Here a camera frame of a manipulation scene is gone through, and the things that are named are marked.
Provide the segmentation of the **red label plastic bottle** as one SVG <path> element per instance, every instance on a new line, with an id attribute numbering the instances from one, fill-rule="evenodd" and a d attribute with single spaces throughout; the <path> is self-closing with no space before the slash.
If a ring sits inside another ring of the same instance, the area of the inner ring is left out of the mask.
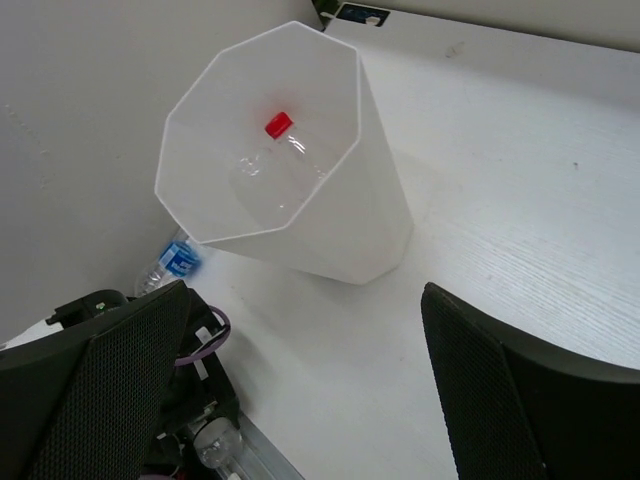
<path id="1" fill-rule="evenodd" d="M 245 209 L 259 220 L 286 222 L 337 163 L 337 154 L 286 112 L 264 127 L 271 143 L 237 160 L 230 185 Z"/>

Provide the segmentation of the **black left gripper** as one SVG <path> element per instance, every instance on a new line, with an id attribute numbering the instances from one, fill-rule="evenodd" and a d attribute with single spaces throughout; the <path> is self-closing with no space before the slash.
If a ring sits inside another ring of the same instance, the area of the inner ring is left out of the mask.
<path id="1" fill-rule="evenodd" d="M 186 327 L 138 478 L 171 472 L 177 472 L 181 479 L 204 478 L 192 444 L 197 430 L 217 417 L 226 417 L 235 426 L 239 424 L 237 394 L 215 353 L 216 343 L 231 332 L 230 322 L 193 289 L 188 290 L 190 309 Z M 98 291 L 56 308 L 46 322 L 69 329 L 139 298 L 126 298 L 113 290 Z"/>

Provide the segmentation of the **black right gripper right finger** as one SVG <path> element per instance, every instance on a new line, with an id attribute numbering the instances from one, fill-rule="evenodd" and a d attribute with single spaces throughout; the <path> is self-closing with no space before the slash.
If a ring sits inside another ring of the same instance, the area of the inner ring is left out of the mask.
<path id="1" fill-rule="evenodd" d="M 638 478 L 638 370 L 544 341 L 434 283 L 421 314 L 459 478 Z"/>

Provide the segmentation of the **blue label plastic bottle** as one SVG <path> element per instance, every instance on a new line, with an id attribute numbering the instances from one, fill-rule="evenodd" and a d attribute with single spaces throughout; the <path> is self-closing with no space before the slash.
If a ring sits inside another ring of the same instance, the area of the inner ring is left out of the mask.
<path id="1" fill-rule="evenodd" d="M 134 296 L 141 297 L 175 280 L 185 280 L 202 265 L 202 255 L 188 234 L 179 229 L 134 284 Z"/>

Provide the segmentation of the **clear unlabelled plastic bottle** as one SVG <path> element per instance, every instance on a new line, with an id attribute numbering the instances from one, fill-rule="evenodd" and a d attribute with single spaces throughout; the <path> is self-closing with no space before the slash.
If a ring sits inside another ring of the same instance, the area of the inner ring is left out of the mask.
<path id="1" fill-rule="evenodd" d="M 192 441 L 200 463 L 209 470 L 224 467 L 243 450 L 241 431 L 226 417 L 206 421 Z"/>

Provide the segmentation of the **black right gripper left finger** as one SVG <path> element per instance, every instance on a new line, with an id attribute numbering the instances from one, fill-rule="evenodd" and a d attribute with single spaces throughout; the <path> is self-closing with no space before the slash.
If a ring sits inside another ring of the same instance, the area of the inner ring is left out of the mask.
<path id="1" fill-rule="evenodd" d="M 2 478 L 138 478 L 189 309 L 176 281 L 2 351 Z"/>

